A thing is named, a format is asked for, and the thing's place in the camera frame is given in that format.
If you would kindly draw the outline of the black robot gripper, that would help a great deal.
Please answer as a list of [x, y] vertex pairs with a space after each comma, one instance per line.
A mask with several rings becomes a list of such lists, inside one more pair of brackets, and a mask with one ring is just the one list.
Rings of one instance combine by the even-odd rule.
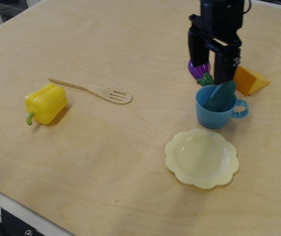
[[237, 31], [242, 27], [243, 0], [201, 0], [200, 14], [189, 16], [190, 60], [193, 67], [209, 62], [209, 50], [215, 53], [214, 83], [232, 81], [240, 64], [242, 45]]

